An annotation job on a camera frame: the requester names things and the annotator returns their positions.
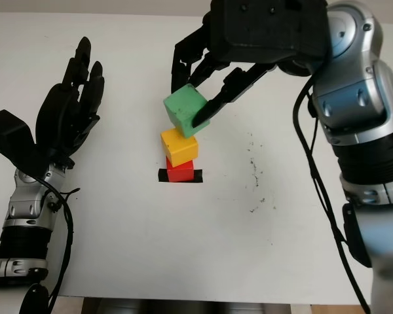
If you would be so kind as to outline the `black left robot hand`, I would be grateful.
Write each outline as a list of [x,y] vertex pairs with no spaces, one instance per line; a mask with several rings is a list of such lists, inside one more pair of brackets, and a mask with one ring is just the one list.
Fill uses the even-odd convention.
[[103,67],[96,61],[91,69],[91,43],[83,37],[69,60],[61,83],[47,94],[35,125],[36,147],[50,163],[72,169],[71,159],[83,145],[100,117],[105,79]]

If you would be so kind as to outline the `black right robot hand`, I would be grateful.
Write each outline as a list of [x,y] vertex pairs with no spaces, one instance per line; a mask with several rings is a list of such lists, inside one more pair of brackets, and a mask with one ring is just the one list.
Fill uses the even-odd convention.
[[[211,13],[208,12],[202,19],[202,26],[178,42],[174,48],[172,61],[171,92],[175,92],[186,84],[199,86],[208,79],[214,71],[221,71],[230,66],[227,61],[219,61],[211,52],[204,54],[205,49],[210,50],[209,40],[211,30]],[[228,74],[218,95],[209,100],[192,119],[192,127],[198,127],[216,115],[226,104],[234,102],[246,90],[251,88],[263,75],[279,67],[283,72],[307,77],[310,75],[306,67],[297,65],[294,61],[281,61],[280,63],[256,63],[249,70],[235,68]]]

